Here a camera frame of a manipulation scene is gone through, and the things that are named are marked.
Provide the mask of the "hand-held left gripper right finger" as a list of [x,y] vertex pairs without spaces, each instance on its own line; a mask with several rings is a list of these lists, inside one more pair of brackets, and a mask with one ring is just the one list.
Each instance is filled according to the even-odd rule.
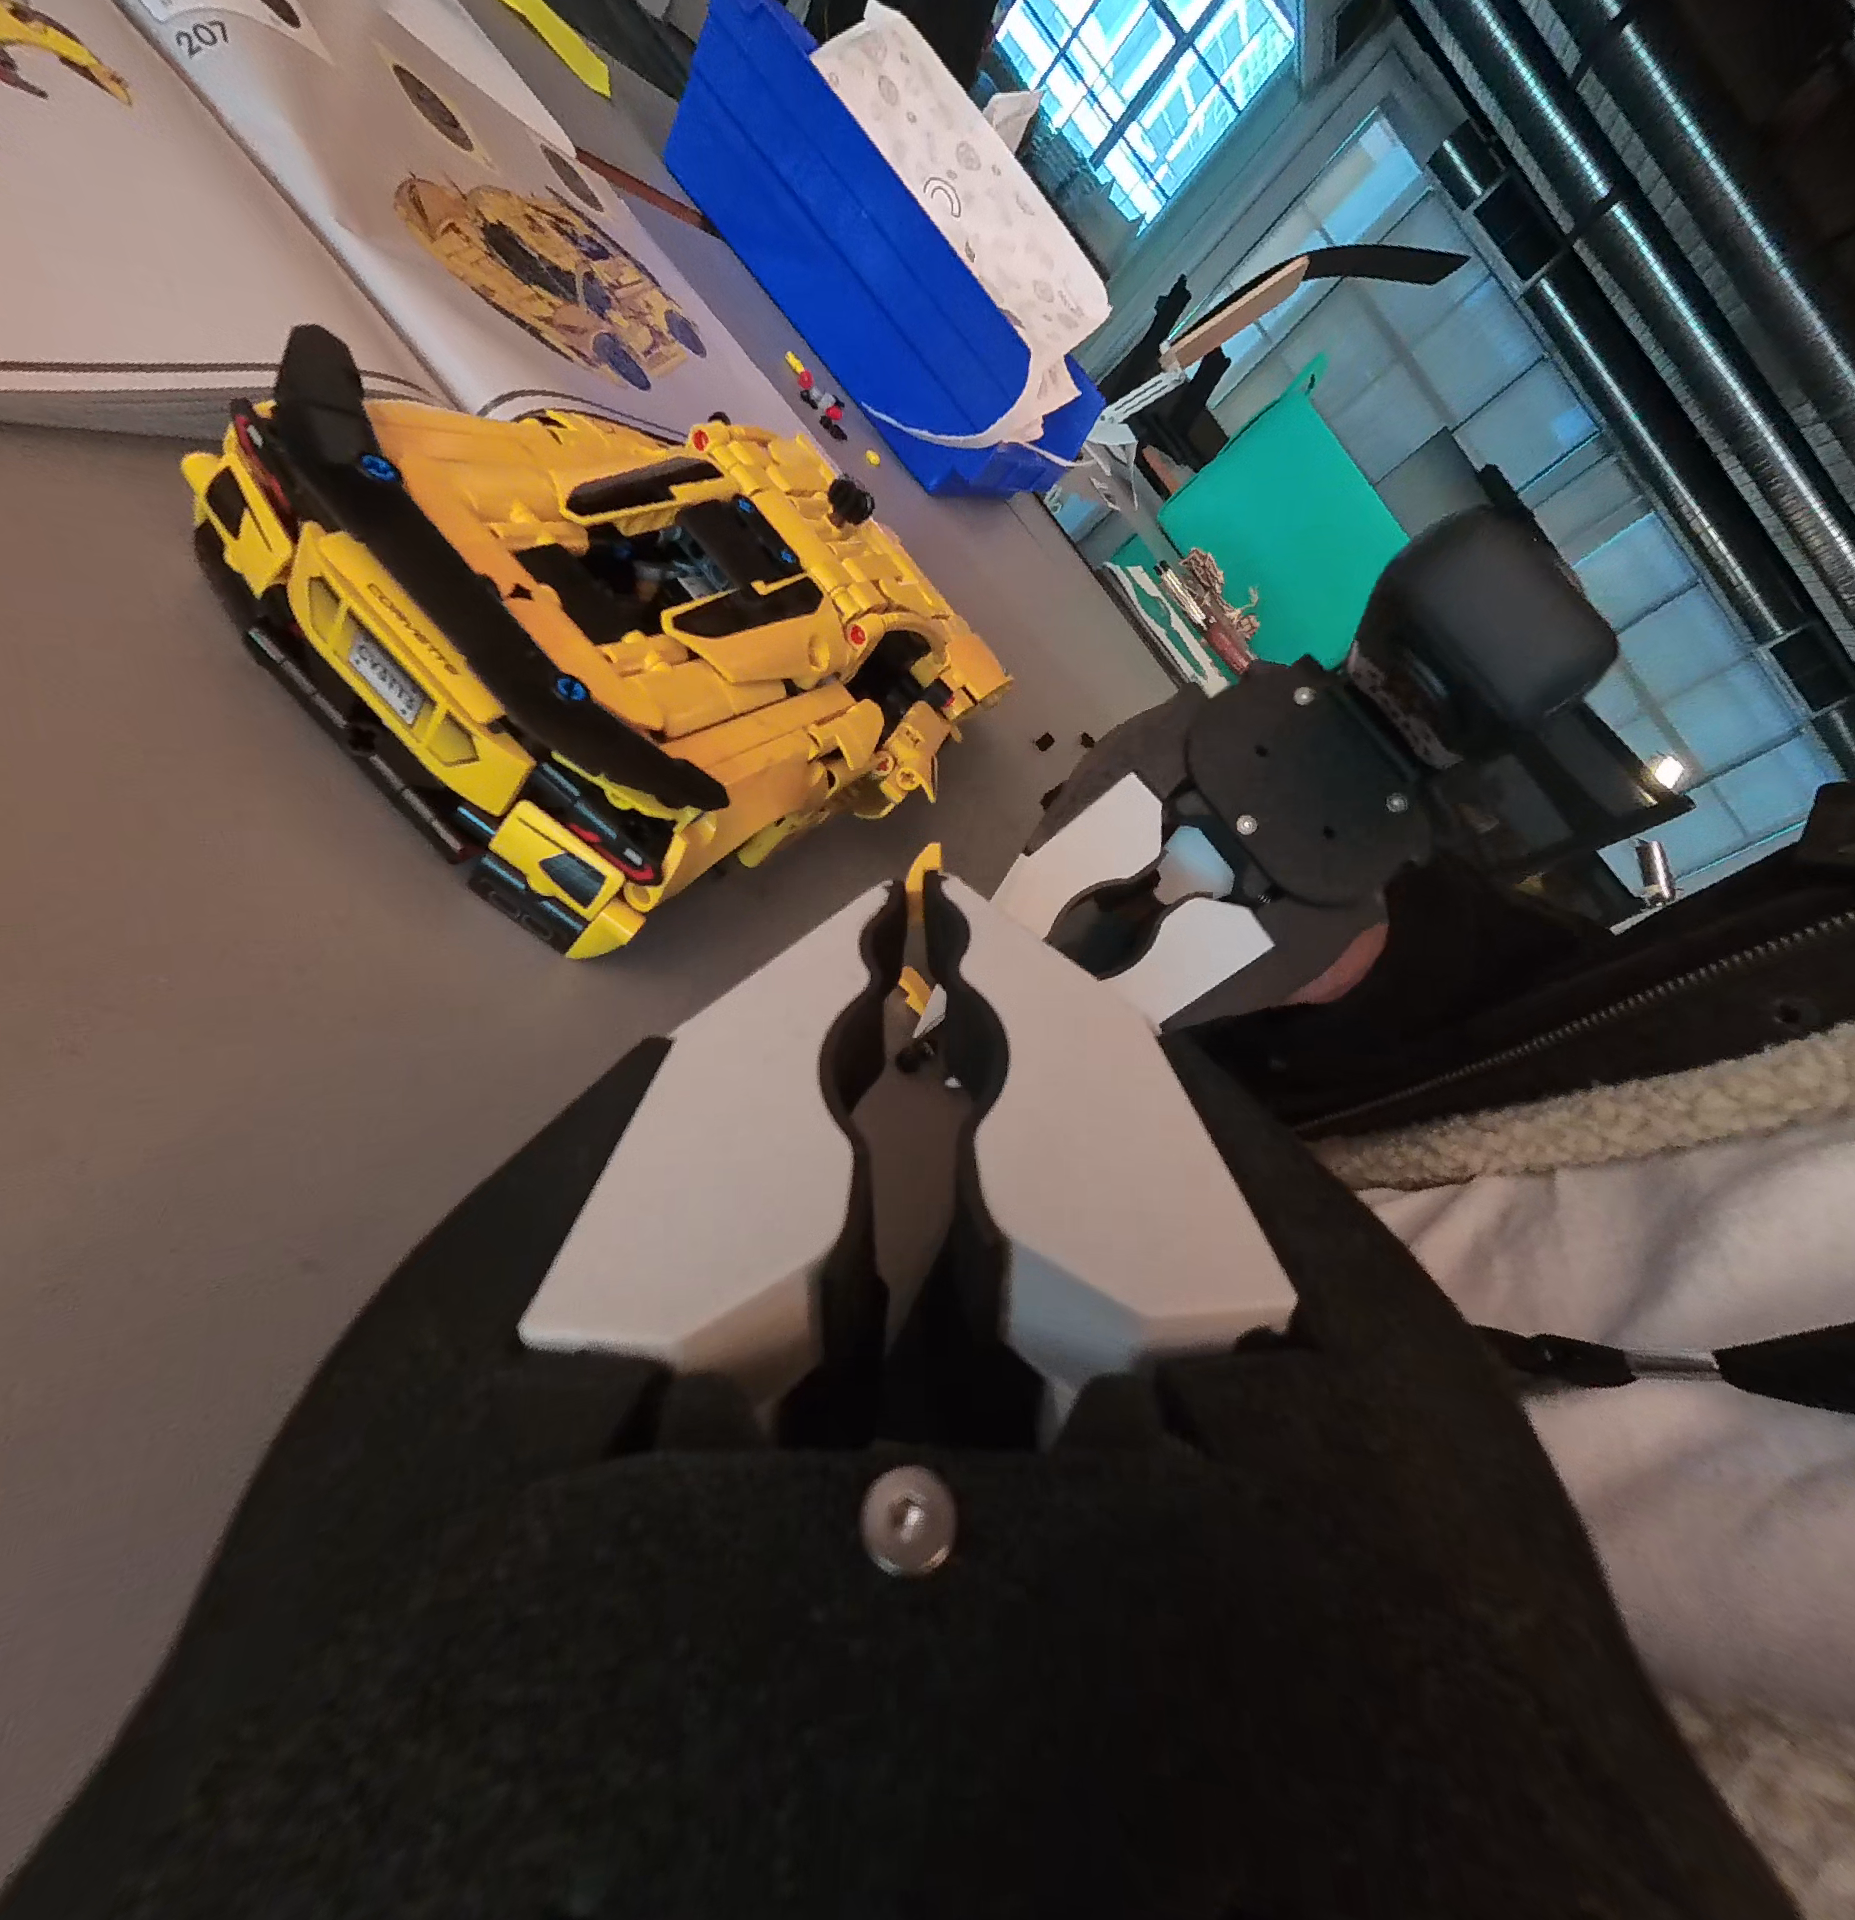
[[979,1200],[1006,1244],[997,1333],[1050,1443],[1109,1375],[1228,1355],[1299,1305],[1154,1023],[962,879],[934,882],[934,961],[1006,1044],[976,1096]]

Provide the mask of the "green booklet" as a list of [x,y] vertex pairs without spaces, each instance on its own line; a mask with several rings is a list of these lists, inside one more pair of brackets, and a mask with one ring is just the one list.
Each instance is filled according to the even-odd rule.
[[1237,683],[1238,674],[1205,643],[1159,566],[1109,560],[1094,574],[1174,685],[1219,697]]

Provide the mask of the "black mesh chair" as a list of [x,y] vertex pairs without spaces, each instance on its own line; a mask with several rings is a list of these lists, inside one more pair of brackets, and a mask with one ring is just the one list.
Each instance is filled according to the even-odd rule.
[[1621,882],[1603,856],[1651,839],[1694,812],[1685,771],[1665,782],[1585,699],[1508,732],[1452,777],[1452,813],[1472,864],[1497,882],[1565,898]]

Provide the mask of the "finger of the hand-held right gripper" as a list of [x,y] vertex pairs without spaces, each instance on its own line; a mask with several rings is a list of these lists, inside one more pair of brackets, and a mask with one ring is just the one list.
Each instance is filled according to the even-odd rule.
[[1094,978],[1166,1035],[1201,998],[1270,956],[1261,917],[1230,899],[1180,898],[1154,922],[1091,964]]
[[1166,805],[1137,774],[1023,854],[989,902],[1052,949],[1138,949],[1166,917]]

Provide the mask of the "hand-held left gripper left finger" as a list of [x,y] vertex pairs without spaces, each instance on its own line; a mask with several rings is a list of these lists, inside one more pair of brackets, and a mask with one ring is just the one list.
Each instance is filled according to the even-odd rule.
[[871,886],[673,1029],[522,1348],[717,1375],[792,1446],[867,1438],[890,1288],[854,1118],[903,955],[904,890]]

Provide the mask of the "open instruction booklet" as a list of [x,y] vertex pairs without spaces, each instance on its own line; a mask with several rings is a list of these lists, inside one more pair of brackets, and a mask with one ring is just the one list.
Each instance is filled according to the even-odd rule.
[[370,400],[661,438],[748,409],[747,353],[576,141],[431,64],[380,5],[0,5],[0,421],[205,432],[295,324]]

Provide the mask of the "yellow small plate brick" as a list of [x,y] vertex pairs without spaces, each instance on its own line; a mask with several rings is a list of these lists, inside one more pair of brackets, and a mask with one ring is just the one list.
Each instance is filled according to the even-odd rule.
[[900,971],[890,991],[893,1017],[909,1023],[909,1044],[928,1044],[942,1017],[942,995],[931,971],[928,930],[928,882],[942,870],[942,841],[924,841],[903,875],[904,922],[900,936]]

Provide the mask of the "large window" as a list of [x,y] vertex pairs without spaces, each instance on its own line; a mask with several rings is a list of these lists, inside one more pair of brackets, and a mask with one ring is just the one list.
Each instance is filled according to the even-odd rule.
[[1028,171],[1073,219],[1150,228],[1301,54],[1295,3],[1014,3],[983,73],[1038,97]]

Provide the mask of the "silver air duct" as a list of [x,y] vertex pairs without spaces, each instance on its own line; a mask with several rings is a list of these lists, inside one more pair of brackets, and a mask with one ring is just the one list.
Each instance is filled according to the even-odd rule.
[[1553,5],[1579,75],[1855,476],[1855,16],[1848,5]]

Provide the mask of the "curved wood and black lamp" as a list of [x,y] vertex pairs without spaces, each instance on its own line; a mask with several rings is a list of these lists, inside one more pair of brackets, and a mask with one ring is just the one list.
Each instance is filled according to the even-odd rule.
[[1205,411],[1224,373],[1205,376],[1201,371],[1205,362],[1211,355],[1224,355],[1226,348],[1240,333],[1299,298],[1305,285],[1337,281],[1439,285],[1465,260],[1468,257],[1459,252],[1398,243],[1321,245],[1293,254],[1252,276],[1204,317],[1169,331],[1159,345],[1159,371],[1104,406],[1089,434],[1089,445],[1106,449],[1127,445],[1141,417],[1166,421],[1178,406],[1177,396],[1180,393],[1193,393],[1190,405],[1196,413]]

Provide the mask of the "person's right hand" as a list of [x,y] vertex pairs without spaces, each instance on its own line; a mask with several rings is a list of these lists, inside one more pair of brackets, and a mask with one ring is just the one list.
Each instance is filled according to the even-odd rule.
[[1283,998],[1283,1008],[1325,1005],[1353,993],[1377,966],[1388,945],[1388,919],[1362,928],[1346,949],[1306,984]]

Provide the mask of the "blue plastic bin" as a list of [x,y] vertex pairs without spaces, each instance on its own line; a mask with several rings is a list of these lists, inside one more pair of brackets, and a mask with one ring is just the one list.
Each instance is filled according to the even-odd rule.
[[[859,409],[971,432],[1008,396],[1015,335],[819,78],[787,7],[710,5],[667,138],[667,168]],[[1034,445],[945,449],[869,422],[934,496],[1047,492],[1104,398]]]

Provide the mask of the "white paper strip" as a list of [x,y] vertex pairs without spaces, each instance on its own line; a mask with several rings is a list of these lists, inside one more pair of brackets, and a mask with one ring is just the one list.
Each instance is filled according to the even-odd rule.
[[890,429],[896,435],[911,438],[921,445],[934,445],[945,449],[983,449],[994,445],[1038,445],[1049,424],[1059,417],[1059,413],[1079,396],[1098,398],[1098,390],[1079,377],[1079,369],[1069,371],[1070,362],[1065,362],[1059,369],[1059,380],[1052,385],[1049,377],[1038,380],[1027,390],[1015,403],[1015,409],[1004,413],[1000,421],[989,421],[987,427],[973,432],[931,432],[922,424],[893,417],[892,413],[860,405],[860,413],[876,422],[883,429]]

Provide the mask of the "white shirt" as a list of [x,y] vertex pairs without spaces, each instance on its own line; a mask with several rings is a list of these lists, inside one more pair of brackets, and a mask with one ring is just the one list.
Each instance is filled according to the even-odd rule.
[[[1699,1353],[1855,1319],[1855,1115],[1365,1200],[1493,1328]],[[1855,1416],[1715,1381],[1527,1410],[1707,1775],[1804,1916],[1855,1916]]]

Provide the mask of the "yellow toy brick car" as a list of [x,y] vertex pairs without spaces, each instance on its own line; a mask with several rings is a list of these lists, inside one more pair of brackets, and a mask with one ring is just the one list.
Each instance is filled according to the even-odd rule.
[[472,894],[572,961],[705,875],[931,801],[1010,687],[804,435],[680,443],[368,400],[293,327],[182,459],[193,558],[264,666]]

